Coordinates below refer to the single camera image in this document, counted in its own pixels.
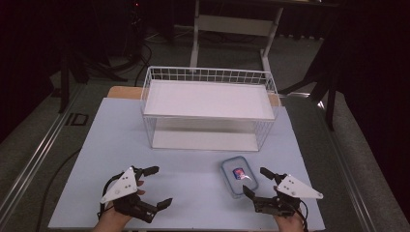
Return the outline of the person's right hand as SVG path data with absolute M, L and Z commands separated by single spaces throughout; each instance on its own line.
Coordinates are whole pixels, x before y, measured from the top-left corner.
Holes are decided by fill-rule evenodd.
M 274 216 L 279 232 L 304 232 L 304 221 L 295 213 L 292 217 Z

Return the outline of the light blue table mat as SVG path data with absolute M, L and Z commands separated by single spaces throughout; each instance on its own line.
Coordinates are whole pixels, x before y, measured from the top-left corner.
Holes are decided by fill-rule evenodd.
M 150 147 L 137 100 L 102 100 L 72 173 L 49 222 L 54 229 L 88 229 L 98 218 L 103 187 L 134 165 L 156 165 L 144 180 L 143 200 L 171 205 L 150 223 L 134 219 L 130 229 L 174 231 L 274 231 L 272 217 L 254 211 L 246 198 L 234 198 L 220 165 L 230 152 L 155 150 Z

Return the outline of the black metal stand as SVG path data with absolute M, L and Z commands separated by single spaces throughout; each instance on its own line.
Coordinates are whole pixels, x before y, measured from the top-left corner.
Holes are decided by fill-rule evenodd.
M 85 58 L 80 52 L 65 53 L 61 56 L 60 113 L 66 110 L 70 102 L 70 74 L 78 83 L 88 82 L 89 76 L 84 61 Z
M 333 60 L 334 56 L 331 55 L 329 51 L 330 48 L 327 42 L 322 43 L 303 79 L 289 87 L 279 90 L 278 92 L 282 95 L 289 95 L 302 87 L 315 83 L 308 98 L 312 102 L 320 103 L 324 97 L 327 97 L 325 122 L 329 130 L 334 131 L 333 117 L 337 85 L 335 70 L 337 62 Z

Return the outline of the black floor socket frame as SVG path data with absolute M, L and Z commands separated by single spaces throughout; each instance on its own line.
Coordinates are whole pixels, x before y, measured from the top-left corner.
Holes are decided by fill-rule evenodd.
M 65 125 L 66 126 L 75 126 L 75 127 L 82 127 L 86 126 L 87 122 L 89 120 L 89 115 L 88 114 L 82 114 L 82 113 L 71 113 L 66 120 Z

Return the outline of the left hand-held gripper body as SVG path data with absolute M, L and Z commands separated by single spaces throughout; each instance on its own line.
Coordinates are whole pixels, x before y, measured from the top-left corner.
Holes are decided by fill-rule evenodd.
M 112 202 L 117 212 L 148 223 L 152 222 L 157 208 L 143 202 L 138 195 L 138 182 L 143 176 L 143 169 L 131 166 L 108 180 L 102 191 L 100 216 L 106 205 Z

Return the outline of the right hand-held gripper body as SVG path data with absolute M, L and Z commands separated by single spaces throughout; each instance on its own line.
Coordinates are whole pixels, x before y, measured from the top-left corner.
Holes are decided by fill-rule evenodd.
M 272 198 L 258 197 L 252 201 L 256 213 L 292 217 L 300 208 L 303 198 L 322 199 L 323 194 L 288 174 L 277 174 Z

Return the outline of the small red blue packet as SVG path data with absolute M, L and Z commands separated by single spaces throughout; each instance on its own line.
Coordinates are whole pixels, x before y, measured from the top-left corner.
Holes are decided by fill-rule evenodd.
M 245 180 L 249 178 L 243 168 L 235 168 L 232 173 L 234 174 L 236 180 Z

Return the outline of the metal floor rail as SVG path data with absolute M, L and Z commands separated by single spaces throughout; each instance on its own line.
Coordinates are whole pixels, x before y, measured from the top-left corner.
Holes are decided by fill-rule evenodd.
M 0 144 L 0 227 L 8 223 L 84 88 L 73 87 L 61 113 L 60 100 L 47 98 Z
M 337 168 L 351 200 L 355 215 L 359 220 L 359 223 L 361 224 L 362 230 L 363 232 L 376 232 L 375 225 L 369 214 L 364 198 L 360 193 L 353 173 L 349 168 L 347 160 L 345 159 L 340 144 L 337 140 L 337 135 L 332 130 L 330 130 L 330 127 L 325 120 L 326 107 L 322 101 L 316 103 L 315 106 L 317 107 L 318 115 L 322 120 L 322 125 L 325 129 L 325 132 L 329 135 L 333 149 L 336 152 Z

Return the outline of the person's left hand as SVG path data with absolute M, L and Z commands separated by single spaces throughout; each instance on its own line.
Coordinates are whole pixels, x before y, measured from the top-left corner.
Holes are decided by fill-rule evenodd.
M 132 217 L 117 212 L 113 203 L 109 202 L 91 232 L 122 232 L 131 219 Z

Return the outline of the white metal table frame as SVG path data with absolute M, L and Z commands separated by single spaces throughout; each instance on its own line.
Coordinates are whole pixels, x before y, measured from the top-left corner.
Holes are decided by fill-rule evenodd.
M 260 50 L 262 68 L 265 72 L 271 70 L 269 53 L 273 44 L 283 7 L 275 12 L 272 21 L 262 19 L 247 19 L 239 17 L 228 17 L 221 15 L 208 15 L 200 13 L 200 0 L 195 0 L 193 21 L 193 44 L 190 56 L 190 67 L 196 68 L 199 53 L 199 32 L 218 32 L 249 36 L 266 37 L 267 44 Z

